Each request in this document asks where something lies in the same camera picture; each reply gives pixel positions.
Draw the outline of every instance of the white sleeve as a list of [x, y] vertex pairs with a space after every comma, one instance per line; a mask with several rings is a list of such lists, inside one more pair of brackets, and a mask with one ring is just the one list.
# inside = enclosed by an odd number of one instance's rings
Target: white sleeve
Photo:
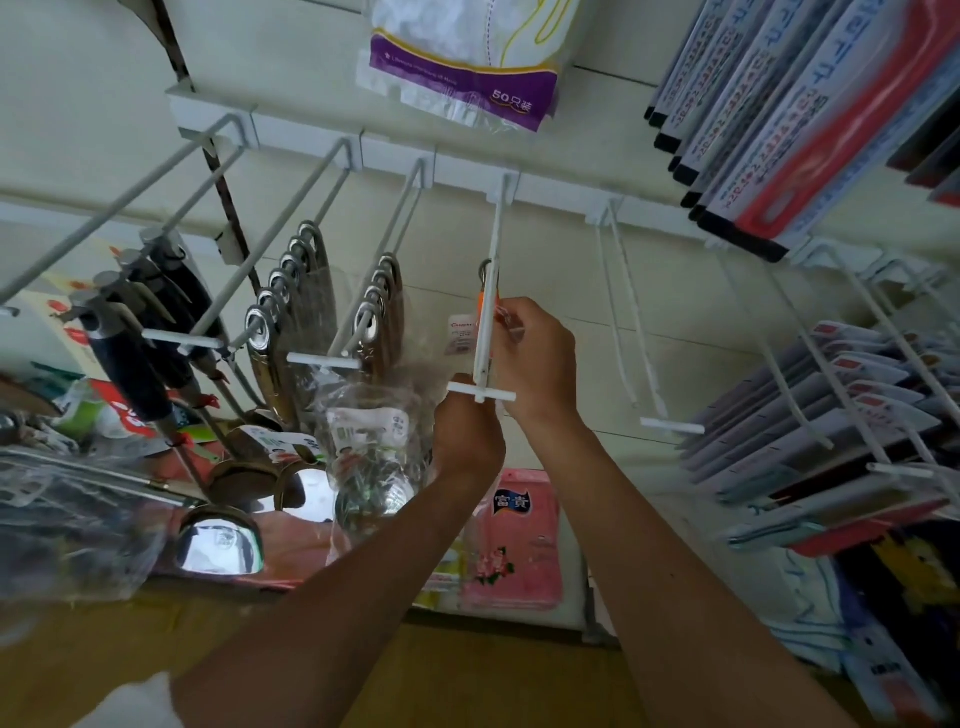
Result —
[[117, 688], [73, 728], [183, 728], [170, 696], [170, 675]]

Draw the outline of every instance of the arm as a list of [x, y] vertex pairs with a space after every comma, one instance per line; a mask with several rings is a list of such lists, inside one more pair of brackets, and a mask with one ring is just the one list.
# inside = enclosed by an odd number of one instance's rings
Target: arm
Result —
[[186, 728], [339, 725], [433, 569], [503, 467], [492, 401], [447, 395], [436, 480], [366, 543], [176, 680]]
[[576, 408], [573, 335], [527, 299], [494, 331], [497, 384], [587, 556], [658, 725], [853, 726], [634, 488]]

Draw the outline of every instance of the pink package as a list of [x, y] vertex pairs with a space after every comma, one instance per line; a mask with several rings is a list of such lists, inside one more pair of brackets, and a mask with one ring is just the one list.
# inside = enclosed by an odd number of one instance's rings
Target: pink package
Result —
[[560, 504], [544, 471], [505, 470], [468, 527], [467, 606], [553, 609], [564, 598], [557, 536]]

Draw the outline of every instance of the forearm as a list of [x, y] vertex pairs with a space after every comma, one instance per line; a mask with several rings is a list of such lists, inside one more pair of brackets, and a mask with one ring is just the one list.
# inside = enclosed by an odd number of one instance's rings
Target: forearm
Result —
[[852, 725], [578, 418], [527, 426], [664, 725]]
[[181, 677], [173, 692], [187, 728], [339, 725], [491, 484], [441, 475], [365, 544]]

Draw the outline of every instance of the person's right hand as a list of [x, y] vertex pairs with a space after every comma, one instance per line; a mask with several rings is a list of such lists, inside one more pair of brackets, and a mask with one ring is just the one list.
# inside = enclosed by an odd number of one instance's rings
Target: person's right hand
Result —
[[516, 392], [507, 411], [520, 426], [537, 419], [577, 417], [577, 353], [573, 334], [530, 299], [504, 299], [511, 323], [526, 329], [515, 342], [500, 321], [493, 325], [496, 386]]

